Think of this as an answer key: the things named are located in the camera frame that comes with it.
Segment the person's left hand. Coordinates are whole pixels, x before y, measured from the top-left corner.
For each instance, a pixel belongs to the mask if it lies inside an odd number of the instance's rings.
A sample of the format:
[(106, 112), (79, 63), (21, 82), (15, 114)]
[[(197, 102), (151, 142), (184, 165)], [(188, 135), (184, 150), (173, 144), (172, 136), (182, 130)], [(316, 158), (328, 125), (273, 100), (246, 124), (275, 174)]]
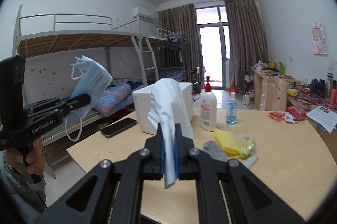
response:
[[(43, 175), (45, 170), (45, 156), (43, 153), (43, 145), (41, 138), (35, 139), (33, 142), (33, 150), (26, 157), (28, 163), (27, 172), (29, 174)], [(23, 156), (15, 148), (11, 147), (3, 151), (6, 162), (19, 174), (22, 174), (19, 169), (19, 163), (23, 163)]]

